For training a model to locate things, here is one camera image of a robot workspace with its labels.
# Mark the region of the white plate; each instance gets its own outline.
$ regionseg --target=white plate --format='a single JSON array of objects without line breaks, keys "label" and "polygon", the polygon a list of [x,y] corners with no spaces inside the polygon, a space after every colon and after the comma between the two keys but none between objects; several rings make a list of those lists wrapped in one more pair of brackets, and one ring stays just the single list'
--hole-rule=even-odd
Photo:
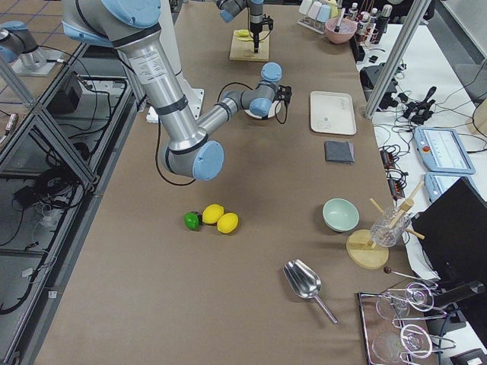
[{"label": "white plate", "polygon": [[354,135],[357,132],[350,95],[313,91],[310,104],[310,124],[314,132],[334,135]]}]

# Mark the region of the tiled floor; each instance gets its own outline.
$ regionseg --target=tiled floor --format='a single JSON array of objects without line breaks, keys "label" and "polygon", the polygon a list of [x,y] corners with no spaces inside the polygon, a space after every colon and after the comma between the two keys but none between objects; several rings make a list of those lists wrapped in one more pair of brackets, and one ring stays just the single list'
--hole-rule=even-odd
[{"label": "tiled floor", "polygon": [[[21,21],[27,25],[40,46],[49,46],[66,52],[74,52],[78,43],[70,40],[62,29],[62,5],[45,0],[0,0],[0,24]],[[0,105],[21,103],[0,79]]]}]

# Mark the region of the brown table surface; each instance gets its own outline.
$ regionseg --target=brown table surface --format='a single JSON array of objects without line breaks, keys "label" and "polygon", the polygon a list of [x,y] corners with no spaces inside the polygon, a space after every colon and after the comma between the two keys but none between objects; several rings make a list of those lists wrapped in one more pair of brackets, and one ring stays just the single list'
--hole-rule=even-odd
[{"label": "brown table surface", "polygon": [[[347,198],[360,211],[358,228],[369,228],[377,212],[368,199],[391,202],[373,127],[361,117],[358,73],[348,45],[296,24],[297,7],[266,13],[275,19],[271,60],[293,87],[287,123],[239,113],[213,136],[225,148],[221,174],[181,188],[158,177],[157,126],[139,115],[36,364],[365,362],[355,293],[399,279],[354,264],[347,233],[321,217],[327,200]],[[232,31],[246,21],[241,14],[224,24],[213,3],[183,6],[176,26],[183,70],[205,88],[205,110],[226,83],[259,80],[262,64],[228,61]],[[313,90],[352,95],[355,164],[325,162],[323,142],[341,138],[310,130]],[[185,228],[186,212],[216,202],[239,214],[234,233]],[[338,325],[291,291],[282,266],[296,258],[320,275]],[[407,270],[403,247],[391,250],[389,265]]]}]

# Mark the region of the bottle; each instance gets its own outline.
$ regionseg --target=bottle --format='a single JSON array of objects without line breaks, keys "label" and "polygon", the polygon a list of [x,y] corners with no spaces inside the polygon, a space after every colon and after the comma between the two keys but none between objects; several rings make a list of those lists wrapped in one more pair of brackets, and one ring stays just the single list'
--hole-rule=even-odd
[{"label": "bottle", "polygon": [[336,3],[336,0],[328,0],[328,6],[329,6],[329,17],[338,17],[338,13],[340,12],[338,10],[338,4]]},{"label": "bottle", "polygon": [[375,24],[376,22],[377,22],[377,8],[372,8],[370,25]]},{"label": "bottle", "polygon": [[392,5],[384,5],[382,11],[380,12],[380,16],[377,18],[377,23],[375,29],[377,29],[377,35],[375,39],[372,41],[373,44],[379,44],[380,38],[382,35],[387,31],[387,23],[389,23],[389,16],[392,13],[393,7]]},{"label": "bottle", "polygon": [[367,24],[368,24],[368,13],[365,13],[362,15],[362,19],[358,22],[357,24],[357,31],[355,34],[358,34],[359,36],[363,36],[365,34],[365,31],[367,30]]},{"label": "bottle", "polygon": [[330,11],[331,11],[331,9],[330,9],[329,5],[327,5],[327,4],[321,5],[320,13],[318,13],[318,16],[317,16],[317,21],[319,21],[321,23],[324,23],[325,21],[327,21],[329,19]]},{"label": "bottle", "polygon": [[317,16],[318,16],[318,13],[320,13],[321,6],[322,5],[321,5],[320,2],[314,2],[311,5],[311,8],[310,8],[310,10],[307,13],[307,16],[310,17],[313,20],[316,20],[317,19]]},{"label": "bottle", "polygon": [[355,21],[355,19],[357,18],[357,14],[358,14],[358,4],[356,2],[354,2],[352,4],[352,7],[349,9],[349,13],[347,14],[347,18],[350,19],[351,21]]},{"label": "bottle", "polygon": [[301,5],[299,5],[299,12],[303,15],[306,15],[311,8],[311,4],[313,4],[313,0],[303,0]]}]

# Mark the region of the wooden stand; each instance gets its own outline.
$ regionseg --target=wooden stand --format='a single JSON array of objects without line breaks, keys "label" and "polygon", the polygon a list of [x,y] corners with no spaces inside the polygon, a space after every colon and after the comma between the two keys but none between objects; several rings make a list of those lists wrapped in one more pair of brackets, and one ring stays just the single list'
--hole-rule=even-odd
[{"label": "wooden stand", "polygon": [[389,249],[376,245],[370,230],[356,230],[347,239],[346,246],[350,259],[362,268],[375,270],[383,267],[389,259]]},{"label": "wooden stand", "polygon": [[231,61],[269,61],[269,31],[263,31],[260,34],[259,52],[253,52],[253,41],[251,36],[241,37],[237,35],[238,30],[234,30],[231,38],[230,60]]},{"label": "wooden stand", "polygon": [[[414,205],[412,198],[423,186],[421,181],[413,190],[411,195],[404,200],[404,202],[399,206],[399,210],[396,216],[390,221],[389,228],[393,228],[399,219]],[[384,210],[376,203],[372,198],[370,199],[372,205],[383,214]],[[419,239],[423,240],[425,236],[420,233],[415,232],[409,228],[405,229],[406,232],[417,236]],[[370,270],[378,269],[383,267],[387,260],[389,259],[389,249],[387,247],[382,247],[377,245],[371,237],[370,230],[356,230],[347,239],[346,242],[347,252],[349,253],[350,259],[353,260],[357,265],[362,268],[368,268]]]}]

